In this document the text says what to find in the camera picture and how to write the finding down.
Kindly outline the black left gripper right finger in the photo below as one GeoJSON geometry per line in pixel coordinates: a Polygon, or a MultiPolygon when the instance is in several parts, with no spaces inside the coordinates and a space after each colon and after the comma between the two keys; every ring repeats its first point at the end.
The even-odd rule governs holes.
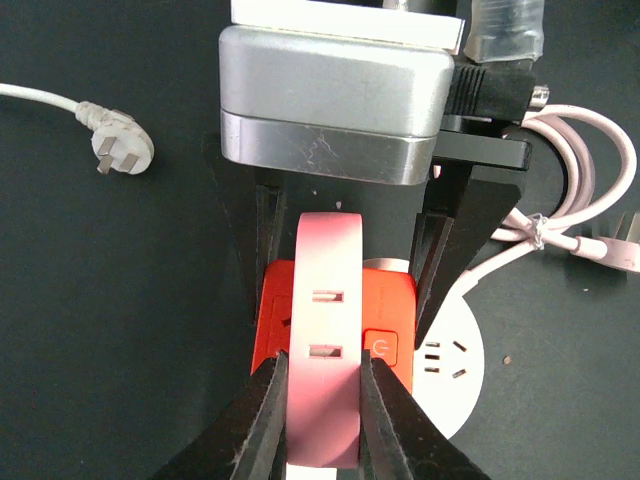
{"type": "Polygon", "coordinates": [[[482,479],[489,476],[450,443],[388,364],[362,352],[361,479],[482,479]]]}

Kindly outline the pink plug adapter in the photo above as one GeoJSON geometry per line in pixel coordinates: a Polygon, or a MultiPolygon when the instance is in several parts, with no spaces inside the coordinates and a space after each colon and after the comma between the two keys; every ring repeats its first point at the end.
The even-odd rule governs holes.
{"type": "Polygon", "coordinates": [[[362,260],[360,215],[301,215],[285,422],[291,465],[338,469],[358,465],[362,260]]]}

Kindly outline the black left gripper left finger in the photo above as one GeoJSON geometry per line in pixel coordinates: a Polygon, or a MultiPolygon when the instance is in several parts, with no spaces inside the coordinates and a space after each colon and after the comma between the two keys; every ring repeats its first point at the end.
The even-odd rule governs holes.
{"type": "Polygon", "coordinates": [[[264,360],[214,422],[153,479],[283,479],[288,356],[264,360]]]}

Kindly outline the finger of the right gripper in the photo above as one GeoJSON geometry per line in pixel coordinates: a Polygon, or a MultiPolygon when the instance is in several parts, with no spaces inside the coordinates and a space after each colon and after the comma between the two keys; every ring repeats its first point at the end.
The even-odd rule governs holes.
{"type": "Polygon", "coordinates": [[[256,321],[266,268],[279,254],[287,200],[284,174],[226,159],[219,134],[203,137],[202,153],[230,230],[249,312],[256,321]]]}

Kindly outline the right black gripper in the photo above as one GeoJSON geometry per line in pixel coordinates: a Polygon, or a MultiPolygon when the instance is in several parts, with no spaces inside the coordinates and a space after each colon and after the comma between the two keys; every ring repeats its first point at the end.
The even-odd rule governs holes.
{"type": "Polygon", "coordinates": [[[454,68],[432,159],[434,169],[443,167],[427,182],[413,233],[415,348],[454,283],[521,199],[531,145],[506,135],[521,126],[535,85],[524,68],[454,68]]]}

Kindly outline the red plug adapter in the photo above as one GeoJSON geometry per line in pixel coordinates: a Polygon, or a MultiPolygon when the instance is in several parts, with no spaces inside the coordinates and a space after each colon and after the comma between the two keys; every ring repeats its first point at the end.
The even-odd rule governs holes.
{"type": "MultiPolygon", "coordinates": [[[[412,390],[416,285],[409,262],[373,258],[363,262],[363,347],[383,359],[412,390]]],[[[289,349],[294,262],[276,260],[266,269],[251,369],[289,349]]]]}

